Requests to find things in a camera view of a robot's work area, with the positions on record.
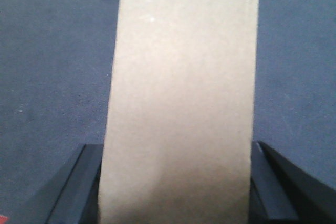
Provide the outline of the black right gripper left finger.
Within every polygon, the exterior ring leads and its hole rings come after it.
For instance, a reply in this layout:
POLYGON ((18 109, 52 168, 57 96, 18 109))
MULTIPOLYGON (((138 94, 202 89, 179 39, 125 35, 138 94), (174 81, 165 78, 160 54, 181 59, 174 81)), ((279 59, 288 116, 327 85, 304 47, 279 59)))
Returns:
POLYGON ((102 144, 79 145, 22 210, 22 223, 98 223, 102 144))

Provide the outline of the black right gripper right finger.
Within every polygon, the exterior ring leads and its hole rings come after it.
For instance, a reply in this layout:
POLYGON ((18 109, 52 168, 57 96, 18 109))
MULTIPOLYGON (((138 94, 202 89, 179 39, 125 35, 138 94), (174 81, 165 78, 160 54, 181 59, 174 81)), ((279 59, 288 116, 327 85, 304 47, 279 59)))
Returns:
POLYGON ((248 223, 335 223, 335 189, 265 142, 251 149, 248 223))

